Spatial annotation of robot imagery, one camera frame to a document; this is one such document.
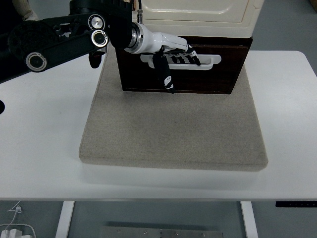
white robotic hand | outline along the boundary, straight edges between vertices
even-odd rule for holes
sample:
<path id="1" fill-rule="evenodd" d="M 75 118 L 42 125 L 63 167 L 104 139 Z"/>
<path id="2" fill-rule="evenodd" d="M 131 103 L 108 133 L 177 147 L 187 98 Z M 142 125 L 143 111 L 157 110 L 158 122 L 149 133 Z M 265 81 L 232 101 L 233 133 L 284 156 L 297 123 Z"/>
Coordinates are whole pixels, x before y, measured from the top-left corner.
<path id="1" fill-rule="evenodd" d="M 175 88 L 166 57 L 171 58 L 173 63 L 201 64 L 195 50 L 184 38 L 151 32 L 140 23 L 133 23 L 132 40 L 125 51 L 132 54 L 153 54 L 158 80 L 170 93 L 174 93 Z"/>

wooden drawer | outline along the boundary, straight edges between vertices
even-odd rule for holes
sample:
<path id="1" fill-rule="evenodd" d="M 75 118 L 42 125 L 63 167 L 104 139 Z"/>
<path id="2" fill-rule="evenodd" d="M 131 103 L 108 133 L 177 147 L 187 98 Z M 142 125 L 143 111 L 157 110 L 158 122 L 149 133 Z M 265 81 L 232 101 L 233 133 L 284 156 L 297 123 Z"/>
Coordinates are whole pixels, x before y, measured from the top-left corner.
<path id="1" fill-rule="evenodd" d="M 230 94 L 250 49 L 252 38 L 183 37 L 197 54 L 220 55 L 221 62 L 210 70 L 171 70 L 177 93 Z M 140 55 L 116 50 L 124 91 L 167 92 L 154 69 Z"/>

drawer handle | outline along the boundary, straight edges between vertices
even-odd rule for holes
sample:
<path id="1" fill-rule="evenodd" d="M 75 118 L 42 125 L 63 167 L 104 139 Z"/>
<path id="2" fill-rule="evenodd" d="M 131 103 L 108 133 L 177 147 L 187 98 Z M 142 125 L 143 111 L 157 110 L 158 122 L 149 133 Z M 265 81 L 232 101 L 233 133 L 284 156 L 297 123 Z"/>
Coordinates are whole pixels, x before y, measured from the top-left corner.
<path id="1" fill-rule="evenodd" d="M 141 61 L 148 63 L 149 67 L 154 68 L 153 55 L 141 55 Z M 212 69 L 214 64 L 221 62 L 220 55 L 198 55 L 201 65 L 186 63 L 173 63 L 172 59 L 166 56 L 170 69 L 186 69 L 186 70 L 209 70 Z"/>

robotic hand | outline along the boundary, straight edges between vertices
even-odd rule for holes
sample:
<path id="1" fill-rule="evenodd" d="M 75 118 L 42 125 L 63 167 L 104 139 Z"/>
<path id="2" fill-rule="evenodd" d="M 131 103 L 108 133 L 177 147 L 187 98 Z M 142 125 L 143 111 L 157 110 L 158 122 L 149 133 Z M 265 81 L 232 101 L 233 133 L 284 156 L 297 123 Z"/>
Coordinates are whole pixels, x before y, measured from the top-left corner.
<path id="1" fill-rule="evenodd" d="M 168 58 L 173 63 L 186 60 L 200 65 L 185 39 L 152 33 L 141 22 L 132 23 L 132 4 L 123 0 L 71 0 L 69 16 L 16 26 L 9 34 L 8 48 L 29 70 L 42 72 L 86 54 L 90 54 L 91 66 L 98 67 L 100 50 L 110 40 L 115 48 L 129 53 L 153 55 L 158 79 L 171 93 L 175 89 Z"/>
<path id="2" fill-rule="evenodd" d="M 174 93 L 175 88 L 166 57 L 171 58 L 174 63 L 185 63 L 186 58 L 189 63 L 200 65 L 196 52 L 185 39 L 162 32 L 152 33 L 141 23 L 132 24 L 132 39 L 125 51 L 153 54 L 158 80 L 170 93 Z"/>

white table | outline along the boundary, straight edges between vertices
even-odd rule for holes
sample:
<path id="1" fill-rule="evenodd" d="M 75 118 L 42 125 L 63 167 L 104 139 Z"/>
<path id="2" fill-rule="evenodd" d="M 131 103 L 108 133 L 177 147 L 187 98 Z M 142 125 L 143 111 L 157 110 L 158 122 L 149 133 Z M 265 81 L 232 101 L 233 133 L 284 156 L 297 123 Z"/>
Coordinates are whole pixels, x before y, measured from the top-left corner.
<path id="1" fill-rule="evenodd" d="M 316 200 L 317 78 L 300 52 L 245 62 L 268 166 L 260 172 L 83 164 L 81 136 L 101 68 L 81 57 L 0 84 L 0 199 Z"/>

